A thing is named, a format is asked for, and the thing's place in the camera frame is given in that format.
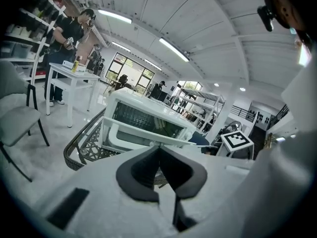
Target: jeans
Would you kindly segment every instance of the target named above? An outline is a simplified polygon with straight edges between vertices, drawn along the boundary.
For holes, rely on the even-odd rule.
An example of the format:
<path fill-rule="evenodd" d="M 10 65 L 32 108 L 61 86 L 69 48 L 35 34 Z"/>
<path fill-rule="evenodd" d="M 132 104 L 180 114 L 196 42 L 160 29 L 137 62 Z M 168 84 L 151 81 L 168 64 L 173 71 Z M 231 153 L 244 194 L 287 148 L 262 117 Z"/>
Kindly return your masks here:
<path fill-rule="evenodd" d="M 70 55 L 65 55 L 61 52 L 56 52 L 53 54 L 48 55 L 48 63 L 50 62 L 54 62 L 54 63 L 60 63 L 62 64 L 64 60 L 69 61 L 71 59 Z M 47 86 L 48 86 L 48 79 L 49 79 L 49 73 L 50 73 L 50 68 L 51 66 L 48 64 L 47 69 L 46 69 L 46 75 L 45 75 L 45 86 L 44 86 L 44 98 L 46 99 L 46 90 L 47 90 Z M 57 72 L 54 71 L 53 72 L 53 78 L 56 78 L 56 74 Z M 57 78 L 65 78 L 66 76 L 58 73 L 57 74 Z M 58 88 L 57 86 L 54 87 L 53 85 L 51 85 L 51 91 L 50 91 L 50 101 L 53 100 L 53 98 L 57 101 L 61 101 L 62 98 L 62 92 L 63 90 Z"/>

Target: chair leg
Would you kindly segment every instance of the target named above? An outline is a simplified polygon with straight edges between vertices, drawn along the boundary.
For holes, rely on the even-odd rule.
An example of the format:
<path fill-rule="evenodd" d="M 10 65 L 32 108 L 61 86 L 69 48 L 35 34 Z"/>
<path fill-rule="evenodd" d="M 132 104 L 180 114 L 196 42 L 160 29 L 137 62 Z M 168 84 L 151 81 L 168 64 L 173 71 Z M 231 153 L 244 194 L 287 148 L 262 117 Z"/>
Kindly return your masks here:
<path fill-rule="evenodd" d="M 0 142 L 0 149 L 3 153 L 3 155 L 5 156 L 6 160 L 9 162 L 9 163 L 12 163 L 12 165 L 29 181 L 29 182 L 32 182 L 32 179 L 30 179 L 28 176 L 26 176 L 22 170 L 19 169 L 19 167 L 13 162 L 13 160 L 10 158 L 10 156 L 7 154 L 7 152 L 5 151 L 4 147 L 3 147 L 3 143 Z"/>
<path fill-rule="evenodd" d="M 43 136 L 43 138 L 44 138 L 44 141 L 45 141 L 46 145 L 47 145 L 47 146 L 50 146 L 50 144 L 49 144 L 49 142 L 48 142 L 48 140 L 46 139 L 46 136 L 45 136 L 45 134 L 44 134 L 43 127 L 42 127 L 42 124 L 41 124 L 41 120 L 40 120 L 40 119 L 38 120 L 38 124 L 39 124 L 40 130 L 41 130 L 41 133 L 42 133 L 42 136 Z"/>

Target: metal shelving rack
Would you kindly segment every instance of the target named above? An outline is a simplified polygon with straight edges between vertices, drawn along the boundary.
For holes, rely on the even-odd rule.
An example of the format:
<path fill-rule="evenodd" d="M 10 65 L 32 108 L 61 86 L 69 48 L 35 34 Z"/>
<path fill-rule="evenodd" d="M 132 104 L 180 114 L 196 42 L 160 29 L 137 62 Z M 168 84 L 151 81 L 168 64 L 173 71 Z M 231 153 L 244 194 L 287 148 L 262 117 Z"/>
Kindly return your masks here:
<path fill-rule="evenodd" d="M 50 4 L 52 4 L 54 6 L 55 9 L 57 9 L 59 11 L 59 14 L 62 14 L 64 17 L 66 17 L 66 14 L 64 13 L 64 10 L 66 9 L 65 6 L 63 6 L 62 8 L 59 8 L 53 0 L 48 0 Z M 47 26 L 48 27 L 48 31 L 50 31 L 51 29 L 55 30 L 54 28 L 54 25 L 55 25 L 55 21 L 52 21 L 50 24 L 48 24 L 47 22 L 43 21 L 42 19 L 40 19 L 39 17 L 37 17 L 36 15 L 32 14 L 31 12 L 29 11 L 26 11 L 25 9 L 20 9 L 20 12 L 28 15 L 29 17 L 32 17 L 34 19 L 36 19 L 37 21 L 41 22 L 43 25 Z M 36 70 L 37 70 L 37 66 L 38 66 L 38 63 L 41 62 L 39 61 L 39 58 L 40 58 L 40 52 L 42 50 L 42 48 L 44 46 L 47 46 L 49 47 L 50 45 L 45 43 L 46 41 L 46 37 L 43 37 L 41 39 L 41 41 L 35 41 L 31 38 L 28 38 L 28 37 L 24 37 L 24 36 L 20 36 L 20 35 L 15 35 L 15 34 L 10 34 L 10 33 L 6 33 L 5 34 L 6 36 L 8 37 L 12 37 L 12 38 L 16 38 L 16 39 L 21 39 L 21 40 L 25 40 L 25 41 L 29 41 L 31 43 L 35 43 L 35 44 L 38 44 L 39 47 L 38 47 L 38 50 L 36 52 L 36 55 L 35 55 L 35 58 L 34 59 L 22 59 L 22 58 L 1 58 L 0 60 L 1 61 L 11 61 L 11 62 L 27 62 L 27 64 L 30 64 L 32 63 L 33 66 L 32 66 L 32 75 L 31 77 L 29 76 L 26 76 L 24 78 L 24 80 L 27 80 L 27 81 L 31 81 L 31 84 L 34 85 L 35 83 L 35 79 L 40 79 L 40 78 L 45 78 L 45 75 L 35 75 L 36 74 Z"/>
<path fill-rule="evenodd" d="M 205 103 L 199 103 L 197 101 L 188 99 L 186 97 L 182 97 L 182 96 L 180 96 L 180 93 L 182 92 L 182 90 L 184 90 L 188 94 L 194 95 L 196 97 L 202 97 L 202 98 L 205 98 L 205 99 L 208 99 L 208 100 L 214 100 L 215 104 L 214 104 L 214 106 L 212 106 L 212 105 L 205 104 Z M 193 105 L 196 105 L 196 106 L 200 107 L 201 109 L 204 109 L 206 111 L 210 111 L 208 117 L 207 118 L 203 118 L 201 115 L 195 114 L 195 113 L 185 109 L 184 107 L 182 107 L 182 106 L 180 106 L 178 104 L 175 104 L 175 101 L 176 101 L 177 98 L 181 98 L 181 99 L 183 99 L 184 101 L 186 101 L 188 103 L 191 103 Z M 216 94 L 213 94 L 213 93 L 207 93 L 207 92 L 203 92 L 203 91 L 192 90 L 192 89 L 187 89 L 187 88 L 181 87 L 180 90 L 178 91 L 177 95 L 175 96 L 174 101 L 173 101 L 172 105 L 170 106 L 170 108 L 172 108 L 172 106 L 175 105 L 177 107 L 180 107 L 180 108 L 184 109 L 186 112 L 196 116 L 198 119 L 204 121 L 205 122 L 204 125 L 199 130 L 200 132 L 202 132 L 203 129 L 205 128 L 206 124 L 212 125 L 209 122 L 211 120 L 211 116 L 213 115 L 215 109 L 216 109 L 216 112 L 218 111 L 218 104 L 219 103 L 224 103 L 224 102 L 225 102 L 225 100 L 222 97 L 222 95 L 216 95 Z"/>

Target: ceiling light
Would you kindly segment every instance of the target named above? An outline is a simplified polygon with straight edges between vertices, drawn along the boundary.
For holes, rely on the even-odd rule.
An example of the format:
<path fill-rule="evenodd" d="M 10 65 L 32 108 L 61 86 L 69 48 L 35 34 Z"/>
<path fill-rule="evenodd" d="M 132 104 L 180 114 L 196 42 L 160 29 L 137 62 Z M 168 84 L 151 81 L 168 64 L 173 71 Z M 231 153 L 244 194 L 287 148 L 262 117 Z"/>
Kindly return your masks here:
<path fill-rule="evenodd" d="M 119 48 L 122 48 L 122 49 L 126 50 L 127 52 L 131 52 L 131 50 L 127 49 L 126 47 L 124 47 L 124 46 L 122 46 L 122 45 L 120 45 L 120 44 L 118 44 L 116 42 L 112 42 L 112 44 L 118 46 Z"/>
<path fill-rule="evenodd" d="M 283 142 L 283 141 L 285 141 L 286 139 L 285 139 L 285 137 L 278 137 L 277 139 L 276 139 L 276 141 L 278 141 L 278 142 Z"/>
<path fill-rule="evenodd" d="M 181 53 L 176 47 L 174 47 L 171 43 L 169 43 L 165 39 L 160 38 L 159 42 L 163 43 L 165 46 L 167 46 L 169 49 L 171 49 L 174 53 L 176 53 L 184 61 L 189 61 L 189 59 L 187 57 L 185 57 L 183 53 Z"/>
<path fill-rule="evenodd" d="M 309 55 L 309 51 L 306 49 L 306 47 L 302 44 L 301 47 L 301 54 L 299 57 L 299 61 L 298 63 L 302 66 L 306 66 L 308 64 L 308 62 L 310 61 L 310 55 Z"/>
<path fill-rule="evenodd" d="M 149 60 L 144 59 L 144 61 L 148 62 L 150 65 L 152 65 L 152 66 L 155 67 L 156 69 L 162 70 L 160 67 L 156 66 L 154 63 L 150 62 Z"/>
<path fill-rule="evenodd" d="M 113 13 L 113 12 L 110 12 L 110 11 L 106 11 L 106 10 L 103 10 L 103 9 L 98 9 L 98 11 L 103 14 L 103 15 L 106 15 L 106 16 L 109 16 L 109 17 L 113 17 L 113 18 L 116 18 L 116 19 L 120 19 L 126 23 L 129 23 L 131 24 L 132 23 L 132 19 L 131 18 L 126 18 L 126 17 L 123 17 L 119 14 L 116 14 L 116 13 Z"/>

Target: person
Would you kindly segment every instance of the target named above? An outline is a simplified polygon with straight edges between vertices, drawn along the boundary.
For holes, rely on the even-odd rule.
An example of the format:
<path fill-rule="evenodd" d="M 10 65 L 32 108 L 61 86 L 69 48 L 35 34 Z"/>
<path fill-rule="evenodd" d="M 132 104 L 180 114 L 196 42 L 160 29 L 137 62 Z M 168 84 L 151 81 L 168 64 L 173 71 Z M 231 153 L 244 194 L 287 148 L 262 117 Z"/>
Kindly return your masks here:
<path fill-rule="evenodd" d="M 165 86 L 165 81 L 161 81 L 159 84 L 156 83 L 155 86 L 153 87 L 150 97 L 154 99 L 158 99 L 160 93 L 162 92 L 162 86 Z"/>
<path fill-rule="evenodd" d="M 105 59 L 101 59 L 101 62 L 99 63 L 99 66 L 98 66 L 97 76 L 100 76 L 102 72 L 104 71 L 104 66 L 105 66 L 104 62 L 105 62 Z"/>
<path fill-rule="evenodd" d="M 100 45 L 99 44 L 94 44 L 95 50 L 92 52 L 91 56 L 87 57 L 89 60 L 89 63 L 87 64 L 87 69 L 92 70 L 93 72 L 98 70 L 98 62 L 101 59 L 101 54 L 100 54 Z"/>
<path fill-rule="evenodd" d="M 80 13 L 78 17 L 67 17 L 65 18 L 54 30 L 53 32 L 53 42 L 51 43 L 48 50 L 48 63 L 60 63 L 62 64 L 64 60 L 71 61 L 74 53 L 76 53 L 75 44 L 77 41 L 83 43 L 86 42 L 91 29 L 93 28 L 93 22 L 91 19 L 94 17 L 94 11 L 92 9 L 86 9 Z M 83 24 L 87 23 L 86 29 L 83 29 Z M 73 43 L 68 41 L 68 38 L 73 38 Z M 46 99 L 46 91 L 48 84 L 50 66 L 46 71 L 45 77 L 45 92 L 44 97 Z M 64 105 L 65 102 L 62 98 L 62 89 L 54 87 L 51 85 L 50 91 L 50 107 L 54 106 L 53 98 L 57 103 Z"/>
<path fill-rule="evenodd" d="M 258 14 L 266 29 L 272 31 L 272 20 L 276 19 L 284 28 L 294 28 L 301 42 L 311 51 L 317 39 L 317 23 L 311 11 L 315 0 L 264 1 L 265 6 L 258 8 Z"/>

